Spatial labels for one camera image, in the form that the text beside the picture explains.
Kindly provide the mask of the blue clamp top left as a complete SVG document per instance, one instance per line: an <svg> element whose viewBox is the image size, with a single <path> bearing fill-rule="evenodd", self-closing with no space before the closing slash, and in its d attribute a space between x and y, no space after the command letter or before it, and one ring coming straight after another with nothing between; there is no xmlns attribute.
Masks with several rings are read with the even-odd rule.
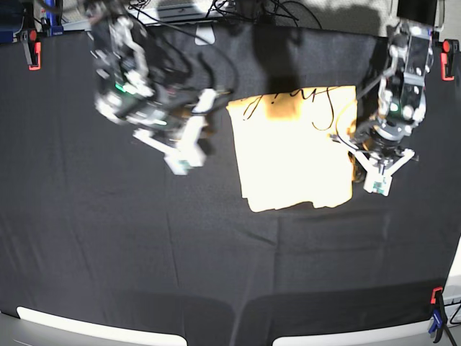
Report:
<svg viewBox="0 0 461 346"><path fill-rule="evenodd" d="M63 2L61 0L44 0L48 7L54 8L57 13L42 8L41 23L45 27L47 36L59 36L64 33L62 25Z"/></svg>

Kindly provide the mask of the red black clamp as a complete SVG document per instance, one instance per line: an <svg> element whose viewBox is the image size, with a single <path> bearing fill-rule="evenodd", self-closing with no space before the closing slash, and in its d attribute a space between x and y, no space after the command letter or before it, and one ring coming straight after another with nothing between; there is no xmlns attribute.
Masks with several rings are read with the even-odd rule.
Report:
<svg viewBox="0 0 461 346"><path fill-rule="evenodd" d="M442 43L442 51L440 53L441 61L441 77L443 81L453 81L454 59L459 48L459 41L454 39L446 39Z"/></svg>
<svg viewBox="0 0 461 346"><path fill-rule="evenodd" d="M41 69L41 42L35 29L23 30L20 33L20 42L24 48L24 54L28 69L38 71Z"/></svg>
<svg viewBox="0 0 461 346"><path fill-rule="evenodd" d="M438 286L438 287L435 287L431 293L431 304L434 305L436 302L437 302L437 295L440 293L442 294L443 292L443 287L442 286Z"/></svg>

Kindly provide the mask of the red black clamp top left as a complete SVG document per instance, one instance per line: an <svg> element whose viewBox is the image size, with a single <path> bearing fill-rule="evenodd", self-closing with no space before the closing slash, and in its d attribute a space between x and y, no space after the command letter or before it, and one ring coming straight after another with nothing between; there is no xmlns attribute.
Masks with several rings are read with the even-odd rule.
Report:
<svg viewBox="0 0 461 346"><path fill-rule="evenodd" d="M41 69L41 42L35 29L23 30L20 33L20 42L24 48L24 54L28 69L38 71Z"/></svg>

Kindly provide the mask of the black table cloth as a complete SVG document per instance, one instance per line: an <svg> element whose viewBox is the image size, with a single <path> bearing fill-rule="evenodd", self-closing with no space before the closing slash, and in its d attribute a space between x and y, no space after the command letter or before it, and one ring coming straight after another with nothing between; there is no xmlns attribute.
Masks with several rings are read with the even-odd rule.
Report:
<svg viewBox="0 0 461 346"><path fill-rule="evenodd" d="M94 109L84 33L43 42L30 71L1 47L1 310L177 334L191 345L425 321L460 238L460 80L426 80L419 160L387 197L252 212L231 119L186 177Z"/></svg>

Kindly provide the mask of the grey tape patch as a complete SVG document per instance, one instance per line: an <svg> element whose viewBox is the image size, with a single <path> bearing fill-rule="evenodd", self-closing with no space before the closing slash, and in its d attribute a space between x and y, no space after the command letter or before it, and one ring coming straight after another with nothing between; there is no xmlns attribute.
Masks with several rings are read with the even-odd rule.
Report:
<svg viewBox="0 0 461 346"><path fill-rule="evenodd" d="M213 45L215 43L215 34L211 27L198 27L195 35L194 42L198 46Z"/></svg>

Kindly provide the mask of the blue clamp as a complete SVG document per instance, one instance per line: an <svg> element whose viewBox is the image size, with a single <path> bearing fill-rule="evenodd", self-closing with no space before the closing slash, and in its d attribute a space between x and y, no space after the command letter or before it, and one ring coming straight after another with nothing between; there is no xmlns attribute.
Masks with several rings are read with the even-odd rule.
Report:
<svg viewBox="0 0 461 346"><path fill-rule="evenodd" d="M442 339L444 327L447 322L443 301L438 301L434 304L431 318L432 323L429 327L428 333L432 338L432 342L436 344Z"/></svg>
<svg viewBox="0 0 461 346"><path fill-rule="evenodd" d="M59 36L64 33L62 25L63 2L61 0L44 0L48 7L54 8L57 13L42 8L41 23L45 27L47 36Z"/></svg>

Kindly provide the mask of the blue clamp bottom right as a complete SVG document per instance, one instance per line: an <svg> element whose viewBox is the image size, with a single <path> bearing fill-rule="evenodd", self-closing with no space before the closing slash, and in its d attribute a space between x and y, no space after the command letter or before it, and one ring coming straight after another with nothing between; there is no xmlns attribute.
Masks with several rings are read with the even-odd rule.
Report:
<svg viewBox="0 0 461 346"><path fill-rule="evenodd" d="M428 333L432 338L432 342L436 344L442 339L444 327L447 322L443 301L438 301L434 304L431 318L432 323L429 327Z"/></svg>

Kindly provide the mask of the red black clamp top right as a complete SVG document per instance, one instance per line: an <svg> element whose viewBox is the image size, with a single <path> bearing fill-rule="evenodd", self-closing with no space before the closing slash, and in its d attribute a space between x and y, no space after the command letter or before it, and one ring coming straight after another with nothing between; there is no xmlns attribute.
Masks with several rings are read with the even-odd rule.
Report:
<svg viewBox="0 0 461 346"><path fill-rule="evenodd" d="M454 59L459 48L459 41L454 39L446 39L442 43L442 51L440 53L441 61L441 77L443 81L453 81Z"/></svg>

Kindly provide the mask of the red black clamp bottom right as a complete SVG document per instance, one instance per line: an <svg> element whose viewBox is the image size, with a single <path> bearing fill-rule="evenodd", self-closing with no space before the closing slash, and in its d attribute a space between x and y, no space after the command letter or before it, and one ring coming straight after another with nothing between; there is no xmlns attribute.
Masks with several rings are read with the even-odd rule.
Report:
<svg viewBox="0 0 461 346"><path fill-rule="evenodd" d="M438 286L438 287L435 287L431 293L431 304L434 305L436 302L437 302L437 295L440 293L442 294L443 292L443 287L442 286Z"/></svg>

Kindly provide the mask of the yellow t-shirt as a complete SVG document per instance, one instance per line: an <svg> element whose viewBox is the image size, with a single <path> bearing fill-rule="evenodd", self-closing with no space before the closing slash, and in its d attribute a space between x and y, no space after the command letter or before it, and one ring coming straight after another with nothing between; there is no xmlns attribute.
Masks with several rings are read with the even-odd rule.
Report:
<svg viewBox="0 0 461 346"><path fill-rule="evenodd" d="M337 120L355 126L355 97L355 86L333 86L228 103L241 194L251 211L305 202L335 208L352 198L348 149L331 137Z"/></svg>

